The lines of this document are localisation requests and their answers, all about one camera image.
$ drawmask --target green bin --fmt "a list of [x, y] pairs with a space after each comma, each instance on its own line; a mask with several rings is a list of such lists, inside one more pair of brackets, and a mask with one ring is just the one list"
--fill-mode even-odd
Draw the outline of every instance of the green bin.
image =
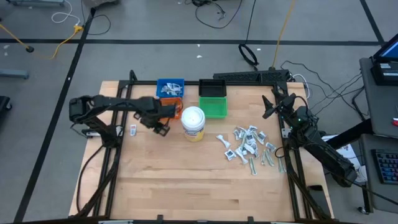
[[223, 119], [228, 115], [226, 97], [199, 97], [199, 107], [206, 118]]

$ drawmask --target desk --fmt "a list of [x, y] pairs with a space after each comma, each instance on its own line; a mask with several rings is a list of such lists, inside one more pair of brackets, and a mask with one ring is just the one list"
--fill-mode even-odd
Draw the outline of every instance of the desk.
[[362, 78], [368, 101], [370, 119], [363, 121], [357, 126], [339, 134], [327, 141], [335, 149], [353, 142], [362, 134], [378, 134], [398, 138], [398, 129], [392, 125], [392, 118], [398, 116], [396, 104], [398, 105], [398, 86], [376, 85], [371, 68], [371, 59], [359, 60]]
[[[376, 166], [374, 165], [373, 156], [371, 154], [372, 149], [398, 150], [398, 139], [363, 134], [359, 139], [359, 145], [363, 155], [363, 162], [366, 164], [369, 189], [373, 192], [377, 192], [383, 196], [391, 198], [392, 200], [398, 201], [398, 186], [380, 183]], [[369, 194], [369, 199], [370, 204], [378, 210], [398, 213], [397, 205], [394, 205], [391, 202], [376, 197], [373, 194]]]
[[[153, 96], [155, 88], [133, 85], [131, 98]], [[305, 97], [302, 83], [288, 83], [288, 88], [290, 93]], [[100, 94], [116, 96], [117, 89], [118, 82], [103, 82]], [[249, 165], [242, 165], [240, 158], [226, 159], [226, 149], [216, 138], [222, 134], [232, 144], [231, 149], [236, 149], [240, 142], [235, 141], [234, 128], [253, 124], [268, 134], [267, 141], [281, 146], [277, 115], [262, 119], [265, 108], [261, 95], [275, 103], [271, 87], [227, 86], [227, 92], [228, 117], [207, 119], [200, 142], [184, 138], [180, 121], [172, 121], [168, 135], [162, 137], [139, 124], [133, 113], [128, 114], [126, 127], [137, 124], [137, 134], [130, 136], [128, 128], [124, 132], [112, 219], [155, 220], [161, 214], [165, 220], [245, 221], [252, 216], [258, 222], [294, 221], [287, 174], [279, 173], [274, 155], [274, 167], [262, 166], [260, 159], [254, 160], [258, 175], [253, 176]], [[198, 105], [198, 86], [185, 85], [183, 103], [184, 107]], [[302, 104], [298, 100], [295, 109]], [[99, 118], [109, 124], [111, 115], [107, 111]], [[88, 140], [82, 165], [100, 145], [100, 138]], [[259, 144], [259, 152], [264, 148]], [[98, 186], [103, 155], [102, 150], [83, 174], [81, 207]], [[304, 149], [301, 157], [307, 185], [323, 186], [333, 216], [322, 165]], [[71, 215], [76, 214], [75, 199], [76, 193]], [[104, 213], [104, 204], [99, 214]], [[303, 210], [301, 198], [298, 204]]]

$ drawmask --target wooden table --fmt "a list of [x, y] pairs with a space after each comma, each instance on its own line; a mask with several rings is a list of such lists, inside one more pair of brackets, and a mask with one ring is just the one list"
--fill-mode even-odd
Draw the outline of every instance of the wooden table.
[[[118, 82], [103, 82], [101, 95], [116, 96]], [[155, 85], [134, 85], [131, 98], [154, 96]], [[288, 83], [289, 93], [305, 98], [302, 83]], [[219, 220], [294, 221], [286, 173], [275, 166], [262, 166], [260, 158], [254, 163], [258, 175], [251, 175], [249, 164], [240, 158], [228, 161], [224, 144], [216, 138], [222, 134], [236, 149], [233, 130], [250, 124], [268, 135], [266, 141], [282, 145], [277, 115], [263, 119], [264, 104], [261, 95], [275, 103], [268, 86], [227, 86], [228, 117], [207, 119], [205, 136], [200, 142], [188, 142], [183, 136], [179, 120], [170, 124], [171, 130], [162, 137], [141, 125], [128, 114], [124, 143], [114, 194], [112, 219], [155, 220]], [[184, 107], [198, 106], [198, 86], [185, 86]], [[296, 101], [295, 108], [303, 102]], [[112, 112], [99, 117], [110, 123]], [[137, 125], [136, 136], [130, 136], [130, 124]], [[101, 145], [100, 138], [87, 141], [82, 165]], [[259, 144], [259, 152], [265, 146]], [[80, 206], [92, 196], [98, 186], [104, 150], [89, 164], [81, 183]], [[320, 184], [326, 193], [331, 210], [328, 188], [322, 165], [306, 150], [301, 149], [302, 164], [307, 185]], [[104, 213], [107, 190], [103, 194], [100, 214]], [[299, 207], [304, 217], [301, 195]], [[76, 213], [76, 193], [70, 214]]]

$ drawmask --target concrete floor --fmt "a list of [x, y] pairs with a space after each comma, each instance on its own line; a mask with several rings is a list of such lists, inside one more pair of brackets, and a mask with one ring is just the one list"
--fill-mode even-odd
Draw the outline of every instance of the concrete floor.
[[[81, 18], [80, 0], [70, 0], [73, 13]], [[398, 32], [393, 21], [398, 19], [393, 0], [366, 0], [384, 40]], [[159, 44], [156, 40], [244, 40], [253, 0], [244, 0], [240, 11], [225, 29], [216, 30], [200, 24], [195, 19], [195, 6], [183, 0], [122, 0], [118, 6], [98, 9], [95, 15], [106, 14], [112, 27], [107, 34], [89, 35], [88, 40], [154, 40], [147, 44], [85, 44], [74, 77], [63, 104], [47, 157], [26, 211], [24, 221], [65, 218], [75, 190], [85, 139], [69, 129], [67, 102], [70, 98], [98, 93], [103, 80], [127, 79], [133, 69], [139, 80], [156, 80], [163, 77], [182, 77], [186, 80], [211, 78], [219, 72], [249, 71], [238, 52], [236, 44]], [[238, 0], [220, 1], [227, 12], [226, 19], [217, 20], [217, 11], [211, 6], [200, 9], [203, 20], [216, 26], [228, 21], [238, 6]], [[249, 40], [276, 40], [290, 1], [257, 1]], [[57, 11], [68, 12], [58, 6], [12, 6], [0, 1], [3, 24], [22, 39], [66, 39], [73, 32], [74, 18], [54, 24], [51, 15]], [[107, 21], [100, 17], [92, 23], [90, 32], [101, 32]], [[12, 222], [27, 181], [32, 172], [45, 133], [54, 113], [55, 105], [67, 77], [77, 44], [61, 47], [56, 60], [43, 60], [37, 54], [28, 54], [18, 44], [2, 44], [9, 36], [0, 31], [0, 68], [28, 70], [28, 80], [0, 78], [0, 95], [11, 97], [13, 109], [0, 127], [0, 223]], [[374, 54], [377, 38], [359, 0], [297, 0], [282, 40], [340, 41], [336, 45], [316, 42], [309, 45], [281, 45], [277, 66], [284, 60], [304, 63], [317, 71], [324, 81], [334, 88], [359, 73], [358, 60]], [[345, 45], [345, 41], [366, 41], [367, 46]], [[30, 44], [35, 52], [51, 55], [56, 44]], [[259, 59], [260, 70], [272, 63], [275, 45], [251, 45]], [[312, 73], [297, 65], [285, 64], [293, 74], [300, 73], [308, 82], [331, 91]], [[362, 86], [360, 79], [348, 91]], [[322, 92], [311, 86], [313, 106]], [[358, 99], [359, 107], [366, 112], [364, 93]], [[313, 109], [319, 111], [329, 101]], [[320, 114], [319, 129], [327, 133], [340, 133], [358, 124], [358, 115], [341, 99], [335, 100]], [[327, 177], [331, 202], [336, 218], [346, 222], [391, 223], [398, 215], [375, 211], [369, 216], [356, 211], [362, 206], [360, 189], [342, 189]]]

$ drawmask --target blue bin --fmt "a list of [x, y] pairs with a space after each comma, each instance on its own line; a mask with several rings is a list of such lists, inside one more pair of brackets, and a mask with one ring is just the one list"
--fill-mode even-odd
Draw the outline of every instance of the blue bin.
[[[175, 83], [182, 87], [181, 94], [179, 95], [168, 95], [167, 93], [162, 93], [162, 87], [166, 85], [166, 83]], [[157, 80], [156, 84], [156, 96], [159, 98], [170, 98], [170, 97], [183, 97], [184, 96], [184, 79], [183, 78], [160, 78]]]

